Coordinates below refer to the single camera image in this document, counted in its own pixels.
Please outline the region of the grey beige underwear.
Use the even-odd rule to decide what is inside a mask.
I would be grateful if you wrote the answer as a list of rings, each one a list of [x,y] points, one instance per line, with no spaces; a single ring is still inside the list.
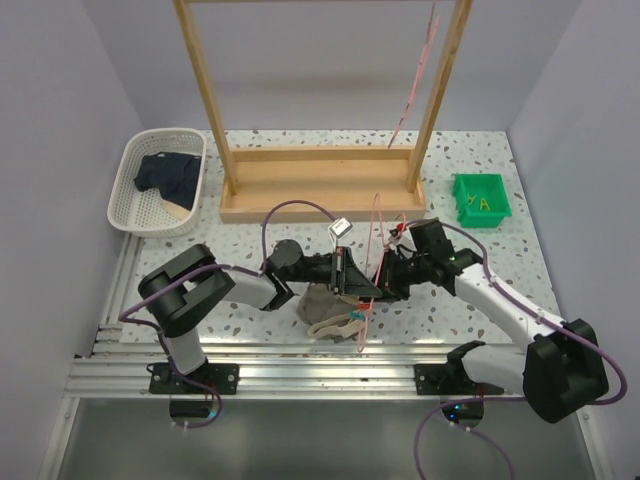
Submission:
[[[301,296],[296,313],[305,323],[307,336],[314,341],[340,343],[356,339],[360,321],[350,318],[359,311],[359,298],[333,293],[324,284],[309,284]]]

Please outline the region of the navy blue underwear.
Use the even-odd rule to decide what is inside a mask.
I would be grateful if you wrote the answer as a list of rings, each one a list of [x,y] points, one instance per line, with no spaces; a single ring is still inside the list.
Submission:
[[[186,219],[193,208],[200,178],[198,155],[159,152],[141,161],[134,184],[138,191],[155,189],[163,209],[179,220]]]

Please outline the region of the pink wire hanger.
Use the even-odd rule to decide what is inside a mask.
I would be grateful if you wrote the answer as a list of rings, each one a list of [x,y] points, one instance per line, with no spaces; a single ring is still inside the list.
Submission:
[[[425,41],[419,56],[419,60],[418,60],[418,64],[416,67],[416,71],[415,71],[415,75],[414,75],[414,80],[408,95],[408,99],[407,99],[407,103],[406,106],[399,118],[399,121],[397,123],[397,126],[394,130],[394,132],[392,133],[390,140],[387,144],[387,148],[390,149],[395,141],[397,136],[399,135],[400,131],[402,130],[404,123],[406,121],[406,119],[408,118],[410,111],[412,109],[412,106],[415,102],[419,87],[421,85],[422,82],[422,78],[424,76],[424,72],[426,70],[426,66],[429,63],[429,59],[431,56],[431,51],[433,48],[433,45],[435,43],[435,39],[438,33],[438,29],[439,29],[439,25],[440,25],[440,15],[436,13],[437,10],[437,4],[438,1],[437,0],[433,0],[431,2],[431,8],[430,8],[430,12],[429,12],[429,18],[428,18],[428,23],[427,23],[427,30],[426,30],[426,34],[425,34]]]

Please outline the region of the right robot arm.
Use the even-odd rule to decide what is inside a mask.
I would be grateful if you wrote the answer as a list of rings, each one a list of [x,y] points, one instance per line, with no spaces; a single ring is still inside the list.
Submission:
[[[482,340],[469,341],[448,353],[438,390],[458,395],[492,385],[523,396],[549,423],[607,394],[604,354],[594,329],[534,304],[495,274],[484,247],[457,250],[446,228],[437,219],[409,224],[413,251],[386,251],[374,276],[383,300],[406,300],[412,286],[429,283],[481,312],[520,351],[510,354]]]

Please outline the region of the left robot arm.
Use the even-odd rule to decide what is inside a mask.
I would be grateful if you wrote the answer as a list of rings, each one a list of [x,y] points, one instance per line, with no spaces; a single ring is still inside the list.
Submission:
[[[218,303],[277,310],[293,298],[291,282],[321,284],[333,294],[358,300],[382,296],[374,281],[356,266],[348,247],[306,256],[299,243],[291,239],[276,244],[261,272],[219,264],[207,246],[196,244],[144,277],[138,292],[143,307],[160,327],[175,366],[175,384],[193,393],[207,383],[207,360],[197,325]]]

